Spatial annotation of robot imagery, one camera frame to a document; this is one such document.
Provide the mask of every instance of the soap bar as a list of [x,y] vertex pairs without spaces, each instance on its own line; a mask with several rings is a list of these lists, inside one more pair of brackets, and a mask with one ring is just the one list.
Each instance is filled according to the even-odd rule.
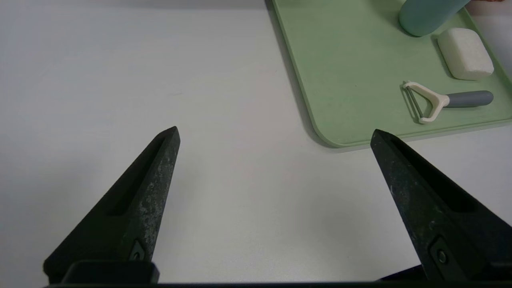
[[466,28],[450,28],[437,38],[453,77],[478,80],[494,72],[493,61],[478,34]]

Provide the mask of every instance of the peeler handle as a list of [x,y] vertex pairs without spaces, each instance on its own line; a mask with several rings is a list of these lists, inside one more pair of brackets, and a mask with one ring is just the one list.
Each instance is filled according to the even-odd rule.
[[476,107],[491,103],[494,96],[489,91],[470,91],[448,94],[450,103],[446,107]]

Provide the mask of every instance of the light green tray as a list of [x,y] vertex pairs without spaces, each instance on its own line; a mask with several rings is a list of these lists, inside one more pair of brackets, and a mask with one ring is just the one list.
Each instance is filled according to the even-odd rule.
[[[465,9],[432,35],[411,37],[398,24],[404,0],[274,0],[283,34],[317,134],[335,147],[367,144],[375,129],[402,138],[512,120],[512,86],[492,56],[494,74],[452,78],[436,38],[450,27],[476,27]],[[441,94],[489,90],[484,107],[445,108],[417,123],[400,86],[418,82]],[[430,104],[416,94],[424,113]]]

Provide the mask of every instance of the white table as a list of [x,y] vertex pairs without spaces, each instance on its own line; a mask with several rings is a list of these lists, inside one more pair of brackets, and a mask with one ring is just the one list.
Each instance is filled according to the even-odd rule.
[[[372,152],[314,136],[272,21],[258,0],[3,0],[0,285],[45,285],[43,260],[171,126],[161,282],[374,280],[417,265]],[[512,223],[510,143],[512,126],[410,145]]]

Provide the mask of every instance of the vegetable peeler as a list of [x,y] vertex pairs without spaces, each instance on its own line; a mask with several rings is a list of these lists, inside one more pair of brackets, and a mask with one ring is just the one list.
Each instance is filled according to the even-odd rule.
[[[403,85],[403,88],[409,94],[409,97],[412,99],[415,109],[418,112],[418,121],[421,124],[428,124],[433,122],[441,109],[444,107],[477,107],[484,106],[491,103],[494,99],[494,96],[489,91],[470,91],[470,92],[459,92],[452,93],[448,95],[443,95],[436,93],[427,87],[418,84],[416,82],[407,82]],[[419,108],[418,102],[414,98],[414,95],[411,90],[416,91],[421,96],[425,97],[432,104],[432,111],[430,112],[429,117],[423,117],[423,114]]]

